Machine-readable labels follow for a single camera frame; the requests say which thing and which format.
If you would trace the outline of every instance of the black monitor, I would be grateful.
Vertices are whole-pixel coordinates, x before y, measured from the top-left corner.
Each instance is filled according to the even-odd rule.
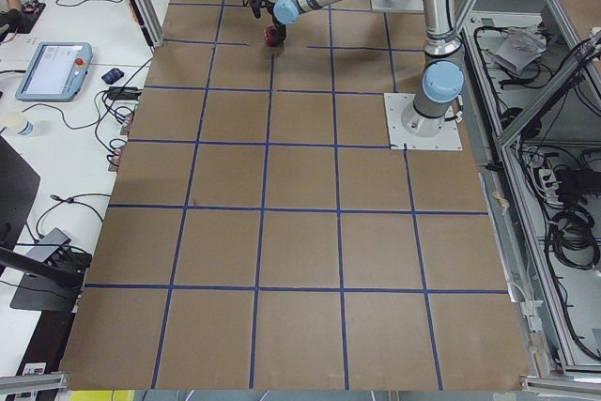
[[[89,254],[74,254],[70,238],[53,229],[26,254],[12,252],[38,195],[39,176],[0,136],[0,274],[24,273],[10,306],[70,312],[79,295]]]
[[[38,194],[39,176],[2,136],[0,168],[0,246],[12,250]]]

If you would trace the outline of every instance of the screen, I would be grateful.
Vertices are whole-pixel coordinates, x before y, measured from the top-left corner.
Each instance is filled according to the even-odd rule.
[[[82,46],[44,46],[29,75],[24,94],[61,94]]]

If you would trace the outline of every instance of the blue tape grid line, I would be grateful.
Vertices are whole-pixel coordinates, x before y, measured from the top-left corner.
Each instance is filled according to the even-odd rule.
[[[375,210],[358,208],[288,208],[288,207],[235,207],[235,206],[168,206],[163,204],[109,204],[109,208],[167,208],[188,210],[229,210],[229,211],[282,211],[291,213],[340,213],[340,214],[380,214],[380,215],[450,215],[450,216],[488,216],[486,211],[454,210]]]
[[[405,147],[403,151],[403,160],[405,161],[405,169],[407,172],[407,184],[409,191],[409,201],[411,203],[411,217],[413,219],[413,230],[415,233],[415,243],[417,245],[417,254],[420,262],[420,273],[422,274],[422,285],[424,286],[424,301],[425,301],[425,312],[428,319],[428,329],[430,330],[430,341],[432,343],[432,355],[434,357],[434,366],[436,370],[436,378],[439,384],[439,390],[444,390],[444,384],[442,382],[442,373],[440,372],[439,353],[436,346],[436,336],[434,334],[434,324],[432,322],[432,309],[430,308],[430,299],[428,297],[428,285],[425,278],[424,268],[424,256],[422,254],[422,244],[420,241],[420,231],[417,223],[417,212],[415,210],[415,198],[413,196],[413,185],[411,183],[411,172],[409,168],[408,150]]]
[[[219,33],[220,33],[220,28],[221,28],[221,24],[223,21],[223,11],[224,11],[224,7],[221,7],[221,11],[220,11],[220,15],[219,15],[219,21],[217,24],[217,31],[215,32],[215,42],[217,42],[219,40]],[[213,47],[212,49],[212,54],[211,54],[211,59],[210,59],[210,65],[208,68],[208,75],[207,75],[207,86],[210,86],[210,78],[213,72],[213,67],[214,67],[214,62],[215,62],[215,53],[217,51],[217,46]],[[205,115],[205,110],[207,108],[207,96],[208,96],[208,90],[205,90],[205,98],[204,98],[204,102],[203,102],[203,108],[200,114],[200,119],[198,121],[198,130],[196,132],[196,141],[200,141],[200,134],[202,131],[202,127],[203,127],[203,117]],[[198,148],[200,147],[199,144],[195,144],[194,145],[194,153],[193,153],[193,160],[192,160],[192,165],[190,168],[190,177],[188,179],[188,187],[186,190],[186,200],[184,202],[185,206],[188,206],[189,201],[190,201],[190,193],[192,191],[192,185],[193,185],[193,178],[194,178],[194,168],[196,166],[196,159],[198,158]],[[172,268],[171,268],[171,277],[169,280],[169,285],[173,285],[175,283],[176,280],[176,272],[177,272],[177,261],[179,259],[179,250],[181,247],[181,241],[182,241],[182,237],[183,237],[183,231],[184,231],[184,226],[186,224],[186,215],[187,215],[188,209],[187,207],[184,207],[182,210],[182,214],[181,214],[181,222],[179,224],[179,232],[177,235],[177,245],[176,245],[176,250],[174,253],[174,258],[173,258],[173,264],[172,264]],[[169,318],[169,310],[171,307],[171,297],[173,295],[173,289],[172,288],[168,288],[167,289],[167,299],[165,302],[165,309],[164,309],[164,313],[162,316],[162,327],[161,327],[161,336],[159,339],[159,344],[157,346],[157,357],[156,357],[156,361],[155,361],[155,365],[154,365],[154,371],[152,373],[152,382],[150,384],[150,388],[151,389],[155,389],[157,386],[157,380],[159,378],[159,371],[161,368],[161,357],[162,357],[162,347],[164,345],[164,340],[165,340],[165,335],[166,335],[166,330],[167,330],[167,320]]]
[[[251,362],[249,371],[248,388],[254,387],[254,363],[256,356],[256,329],[257,329],[257,316],[259,309],[259,285],[261,277],[261,256],[263,252],[263,227],[265,224],[265,204],[267,198],[267,177],[268,177],[268,164],[270,157],[270,129],[271,129],[271,107],[272,107],[272,89],[273,89],[273,77],[275,73],[275,58],[272,55],[270,61],[270,99],[268,103],[268,116],[267,116],[267,131],[266,131],[266,142],[265,147],[265,160],[263,161],[263,186],[261,188],[261,210],[259,216],[259,236],[258,245],[256,250],[256,273],[254,275],[254,303],[253,303],[253,330],[251,334]]]
[[[507,290],[446,289],[446,288],[385,288],[335,286],[255,286],[255,285],[189,285],[189,284],[102,284],[86,283],[85,288],[120,290],[174,290],[174,291],[281,291],[300,293],[405,293],[433,295],[507,295]]]
[[[348,374],[348,347],[347,347],[347,312],[345,302],[345,268],[343,260],[343,242],[342,242],[342,217],[340,214],[341,202],[340,202],[340,162],[338,159],[338,120],[336,111],[336,76],[335,76],[335,59],[333,49],[333,35],[332,35],[332,21],[331,21],[331,9],[328,10],[328,34],[330,40],[330,64],[331,64],[331,108],[333,118],[333,132],[334,132],[334,174],[336,181],[336,233],[338,236],[338,275],[340,278],[340,321],[341,321],[341,333],[342,333],[342,363],[343,363],[343,374],[345,381],[345,390],[350,388],[350,380]]]

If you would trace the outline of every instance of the white table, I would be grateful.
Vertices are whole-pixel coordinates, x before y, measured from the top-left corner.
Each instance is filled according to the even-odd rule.
[[[100,76],[112,67],[119,67],[125,72],[125,77],[119,81],[123,83],[151,57],[151,52],[125,2],[92,2],[77,8],[62,8],[55,5],[54,0],[41,1],[47,7],[32,33],[19,35],[13,41],[0,45],[0,70],[25,69],[42,41],[89,42],[94,56],[82,90],[72,102],[53,103],[64,111],[70,125],[88,124],[97,117],[94,97],[107,86]],[[64,0],[66,3],[79,1]],[[161,22],[168,2],[152,0]],[[143,69],[129,85],[142,87],[146,75],[147,69]],[[14,98],[21,78],[21,74],[0,74],[0,90],[4,91],[0,99],[0,119],[10,111],[23,110],[30,105]],[[39,215],[55,204],[50,194],[70,196],[112,192],[116,174],[107,170],[107,152],[95,139],[93,127],[71,131],[65,127],[58,112],[46,108],[34,108],[25,114],[34,124],[33,134],[22,137],[5,131],[3,136],[41,177],[39,193],[28,219],[32,227]],[[100,126],[100,136],[105,143],[119,137],[119,131],[120,126],[111,116],[107,116]],[[102,215],[106,211],[108,199],[105,197],[90,197],[85,201]],[[42,223],[42,230],[47,233],[52,227],[59,227],[72,239],[73,245],[93,253],[100,233],[99,219],[81,206],[61,206],[57,210],[60,211],[51,213]],[[26,230],[20,242],[31,242]],[[19,253],[28,250],[28,247],[16,249]],[[0,279],[18,284],[21,277],[20,272],[6,269]],[[0,285],[3,350],[0,377],[16,375],[40,316],[39,312],[10,309],[14,292],[15,288]]]
[[[0,46],[0,59],[16,58],[29,61],[42,41],[86,41],[92,45],[94,63],[111,66],[139,66],[151,57],[151,52],[124,0],[86,2],[79,7],[60,7],[55,0],[40,0],[46,9],[32,32],[18,35]],[[62,0],[76,4],[82,0]],[[160,22],[164,20],[169,0],[152,0]]]

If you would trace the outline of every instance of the metal bracket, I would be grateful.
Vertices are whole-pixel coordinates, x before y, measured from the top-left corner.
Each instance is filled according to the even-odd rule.
[[[0,394],[66,389],[68,380],[69,375],[62,372],[50,373],[48,375],[26,375],[0,378]]]
[[[415,94],[385,93],[386,120],[391,149],[419,150],[462,150],[461,138],[455,121],[445,122],[439,134],[432,138],[416,136],[403,126],[401,115],[412,102]],[[447,116],[454,116],[453,108],[449,107]]]

